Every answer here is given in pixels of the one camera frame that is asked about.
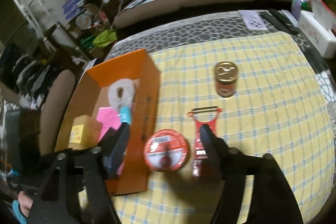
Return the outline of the person left hand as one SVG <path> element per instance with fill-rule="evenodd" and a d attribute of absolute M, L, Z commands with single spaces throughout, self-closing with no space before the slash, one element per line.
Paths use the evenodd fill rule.
<path fill-rule="evenodd" d="M 20 191 L 18 194 L 18 202 L 19 202 L 19 207 L 22 212 L 22 214 L 28 218 L 30 209 L 33 205 L 33 199 L 30 198 L 25 191 Z"/>

